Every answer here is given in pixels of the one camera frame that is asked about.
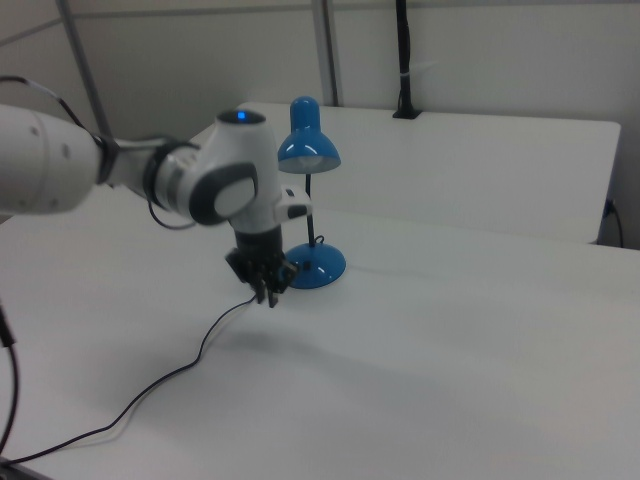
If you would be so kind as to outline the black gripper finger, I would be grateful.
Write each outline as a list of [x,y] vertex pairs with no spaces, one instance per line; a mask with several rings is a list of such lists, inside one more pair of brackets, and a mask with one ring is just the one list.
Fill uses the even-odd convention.
[[237,278],[253,290],[257,303],[262,303],[266,288],[260,264],[241,251],[231,251],[225,259]]
[[286,258],[278,259],[268,267],[266,290],[270,308],[277,305],[279,296],[293,284],[298,272],[298,266]]

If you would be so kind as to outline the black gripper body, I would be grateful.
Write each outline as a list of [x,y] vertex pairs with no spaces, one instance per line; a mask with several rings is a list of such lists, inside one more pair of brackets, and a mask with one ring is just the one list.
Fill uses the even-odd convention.
[[267,286],[286,286],[282,229],[261,233],[235,233],[236,247],[230,252],[230,267],[242,283],[254,284],[256,278]]

